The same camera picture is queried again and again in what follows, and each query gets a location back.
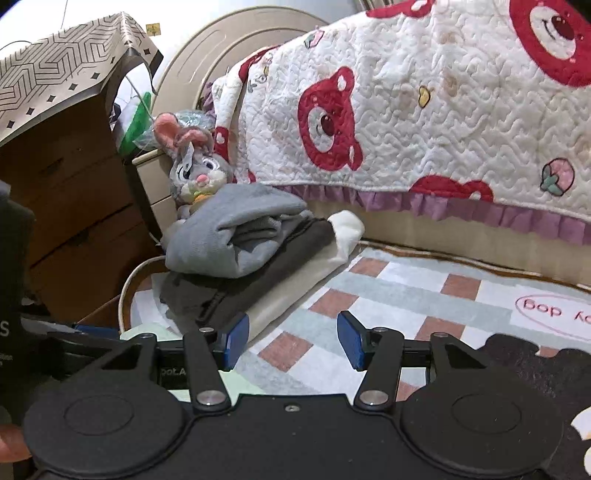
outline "white wall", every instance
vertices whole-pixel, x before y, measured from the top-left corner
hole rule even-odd
[[[66,0],[21,0],[0,19],[0,47],[14,40],[35,41],[60,30]],[[155,77],[157,82],[178,49],[199,29],[216,18],[241,8],[256,5],[281,5],[309,12],[333,22],[357,12],[356,0],[68,0],[64,28],[88,22],[119,11],[131,15],[145,28],[160,23],[162,34],[151,37],[164,60]],[[0,57],[22,48],[14,44],[0,50]],[[129,77],[140,91],[150,88],[143,66]],[[118,103],[125,103],[132,93],[124,80]]]

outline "purple ruffle trim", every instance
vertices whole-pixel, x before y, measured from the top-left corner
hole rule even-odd
[[[288,185],[277,188],[304,200],[348,203],[368,212],[408,210],[416,216],[425,215],[433,220],[456,217],[493,227],[511,228],[520,233],[535,232],[544,238],[558,238],[577,245],[591,244],[589,224],[543,210],[414,192],[360,192],[349,187],[326,185]]]

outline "stuffed bunny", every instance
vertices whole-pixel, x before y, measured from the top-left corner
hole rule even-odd
[[[173,159],[171,194],[180,205],[177,216],[188,218],[199,203],[233,179],[232,167],[213,153],[213,138],[201,127],[181,127],[172,113],[161,113],[154,121],[154,136]]]

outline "metal pivot screw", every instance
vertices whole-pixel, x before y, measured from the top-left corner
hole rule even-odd
[[[208,407],[219,405],[226,401],[226,394],[219,390],[205,390],[197,394],[197,401],[201,405],[207,405]]]
[[[384,405],[390,397],[386,392],[382,392],[381,390],[366,390],[363,392],[359,399],[361,402],[369,405],[370,407]]]

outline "red square tile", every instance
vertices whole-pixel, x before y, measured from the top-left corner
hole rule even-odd
[[[396,401],[405,401],[408,397],[410,397],[413,393],[418,390],[418,387],[413,385],[400,382],[398,384],[398,393],[396,394]]]
[[[462,338],[464,333],[465,325],[459,323],[449,322],[448,320],[441,320],[435,317],[427,317],[423,322],[423,325],[419,329],[415,340],[429,340],[431,334],[435,332],[446,332],[454,337]]]
[[[388,265],[388,262],[376,260],[374,258],[362,258],[353,267],[350,272],[368,277],[377,277],[380,272]]]
[[[282,332],[258,356],[277,370],[287,372],[311,347],[312,344],[303,338]]]
[[[358,298],[357,295],[343,291],[329,290],[316,300],[309,310],[335,319],[342,310],[348,310]]]
[[[480,280],[450,273],[441,289],[441,293],[452,297],[460,297],[461,299],[476,300],[479,288]]]
[[[538,352],[539,356],[544,356],[546,358],[552,358],[555,356],[559,350],[556,348],[550,348],[549,346],[541,346],[540,351]]]

